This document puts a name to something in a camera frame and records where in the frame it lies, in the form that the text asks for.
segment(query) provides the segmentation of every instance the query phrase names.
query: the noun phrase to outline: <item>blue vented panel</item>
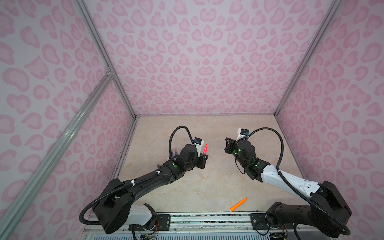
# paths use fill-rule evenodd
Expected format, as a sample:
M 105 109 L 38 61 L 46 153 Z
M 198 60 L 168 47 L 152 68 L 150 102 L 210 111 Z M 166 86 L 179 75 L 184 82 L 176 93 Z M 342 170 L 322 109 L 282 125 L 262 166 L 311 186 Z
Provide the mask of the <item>blue vented panel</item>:
M 133 240 L 131 233 L 96 234 L 93 240 Z M 257 233 L 159 233 L 157 240 L 270 240 Z

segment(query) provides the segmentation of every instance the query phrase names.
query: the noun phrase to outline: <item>pink heart patterned wall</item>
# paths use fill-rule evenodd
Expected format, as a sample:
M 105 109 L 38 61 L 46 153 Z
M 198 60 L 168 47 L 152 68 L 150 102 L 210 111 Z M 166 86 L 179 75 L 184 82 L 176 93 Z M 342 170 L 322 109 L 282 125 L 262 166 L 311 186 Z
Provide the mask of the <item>pink heart patterned wall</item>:
M 0 7 L 0 218 L 106 73 L 71 0 Z
M 136 114 L 273 113 L 330 0 L 86 0 Z
M 348 0 L 278 121 L 314 181 L 334 183 L 353 236 L 384 235 L 383 1 Z
M 78 238 L 79 213 L 107 185 L 131 120 L 110 83 L 10 240 Z

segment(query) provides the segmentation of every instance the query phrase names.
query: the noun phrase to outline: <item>black mounting plate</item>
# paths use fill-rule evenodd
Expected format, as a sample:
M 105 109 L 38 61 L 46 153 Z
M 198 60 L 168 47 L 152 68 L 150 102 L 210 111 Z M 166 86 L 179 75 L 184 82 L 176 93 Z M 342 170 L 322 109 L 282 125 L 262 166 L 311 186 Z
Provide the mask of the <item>black mounting plate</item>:
M 169 226 L 170 226 L 170 215 L 169 214 L 158 214 L 157 220 L 160 224 L 158 231 L 169 231 Z M 129 225 L 128 230 L 132 231 L 132 225 Z M 135 225 L 135 231 L 142 232 L 142 231 L 147 231 L 147 230 L 145 230 L 143 226 Z
M 265 213 L 262 214 L 262 213 L 259 213 L 259 214 L 250 214 L 249 215 L 251 217 L 251 223 L 252 223 L 252 228 L 253 230 L 268 230 L 269 227 L 268 225 L 265 223 Z M 285 226 L 287 227 L 287 229 L 293 229 L 293 223 L 286 223 Z

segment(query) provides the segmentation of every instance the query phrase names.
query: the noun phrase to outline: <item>beige marble tabletop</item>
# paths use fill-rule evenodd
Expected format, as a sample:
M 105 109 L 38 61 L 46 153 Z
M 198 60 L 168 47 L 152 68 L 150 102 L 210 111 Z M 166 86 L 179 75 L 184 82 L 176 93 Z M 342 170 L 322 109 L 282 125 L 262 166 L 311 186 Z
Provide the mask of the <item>beige marble tabletop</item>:
M 238 128 L 253 131 L 260 127 L 271 127 L 281 134 L 273 115 L 140 117 L 119 179 L 137 178 L 156 170 L 157 164 L 162 165 L 169 155 L 169 136 L 180 125 L 189 129 L 192 138 L 199 137 L 208 144 L 209 158 L 205 169 L 194 168 L 172 184 L 144 195 L 135 205 L 148 203 L 157 212 L 227 212 L 246 197 L 248 200 L 236 211 L 266 211 L 274 202 L 304 203 L 273 185 L 251 180 L 246 174 L 241 174 L 234 157 L 224 152 L 225 138 L 236 139 Z M 257 157 L 276 165 L 280 141 L 274 132 L 259 131 L 251 137 L 250 142 L 256 149 Z M 188 143 L 187 132 L 180 129 L 173 137 L 172 149 L 180 153 Z M 280 169 L 301 177 L 285 140 Z

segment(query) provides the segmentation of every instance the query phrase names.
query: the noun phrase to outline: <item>orange marker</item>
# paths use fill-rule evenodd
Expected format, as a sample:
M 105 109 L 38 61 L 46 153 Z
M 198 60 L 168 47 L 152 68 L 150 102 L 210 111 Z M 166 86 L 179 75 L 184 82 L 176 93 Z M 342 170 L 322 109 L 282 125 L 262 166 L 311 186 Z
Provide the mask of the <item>orange marker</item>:
M 240 207 L 240 205 L 242 205 L 243 203 L 245 203 L 245 201 L 248 199 L 248 197 L 244 198 L 243 200 L 241 200 L 240 202 L 238 202 L 236 205 L 234 205 L 233 207 L 231 207 L 229 209 L 230 212 L 233 212 L 236 210 L 236 208 Z

